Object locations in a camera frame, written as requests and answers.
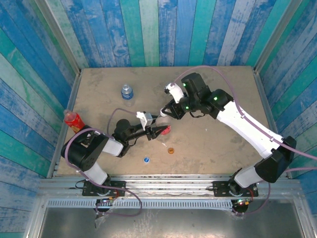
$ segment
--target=table surface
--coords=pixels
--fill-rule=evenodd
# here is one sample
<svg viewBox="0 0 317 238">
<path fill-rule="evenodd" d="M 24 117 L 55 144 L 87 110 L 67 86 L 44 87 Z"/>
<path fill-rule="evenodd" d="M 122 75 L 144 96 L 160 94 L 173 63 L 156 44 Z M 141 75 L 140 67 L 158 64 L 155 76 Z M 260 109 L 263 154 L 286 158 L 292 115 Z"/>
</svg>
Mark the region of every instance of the table surface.
<svg viewBox="0 0 317 238">
<path fill-rule="evenodd" d="M 165 85 L 189 68 L 84 69 L 74 111 L 79 113 L 85 124 L 102 131 L 106 131 L 107 122 L 115 108 L 158 115 L 159 110 L 172 98 L 164 93 Z M 232 82 L 241 107 L 267 126 L 251 67 L 217 68 Z M 215 71 L 201 68 L 193 72 L 201 74 L 211 91 L 221 88 L 230 93 L 224 80 Z M 124 106 L 120 93 L 124 83 L 130 84 L 134 90 L 135 104 L 128 108 Z M 115 124 L 120 119 L 128 119 L 132 125 L 139 123 L 132 115 L 118 111 L 110 123 L 110 133 L 113 133 Z M 69 128 L 66 141 L 73 134 Z M 169 147 L 174 148 L 174 154 L 168 153 Z M 150 162 L 144 163 L 144 157 L 149 157 Z M 194 119 L 186 114 L 182 120 L 172 120 L 168 135 L 160 135 L 151 141 L 141 137 L 124 157 L 118 158 L 102 152 L 97 161 L 111 175 L 230 174 L 260 159 L 256 150 L 227 125 L 210 116 Z M 68 167 L 61 158 L 57 174 L 73 175 L 76 171 Z"/>
</svg>

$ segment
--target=small red object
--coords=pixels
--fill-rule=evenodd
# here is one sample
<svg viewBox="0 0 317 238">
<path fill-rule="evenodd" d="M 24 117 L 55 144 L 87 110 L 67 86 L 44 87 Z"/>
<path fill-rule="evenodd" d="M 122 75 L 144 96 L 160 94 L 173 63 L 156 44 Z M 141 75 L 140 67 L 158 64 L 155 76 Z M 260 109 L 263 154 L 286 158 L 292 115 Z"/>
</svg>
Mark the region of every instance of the small red object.
<svg viewBox="0 0 317 238">
<path fill-rule="evenodd" d="M 170 125 L 164 130 L 164 131 L 162 131 L 162 135 L 166 135 L 166 134 L 169 134 L 169 132 L 170 132 Z"/>
<path fill-rule="evenodd" d="M 81 120 L 78 113 L 74 113 L 70 110 L 64 111 L 64 122 L 73 129 L 75 133 L 79 132 L 84 126 L 83 120 Z"/>
</svg>

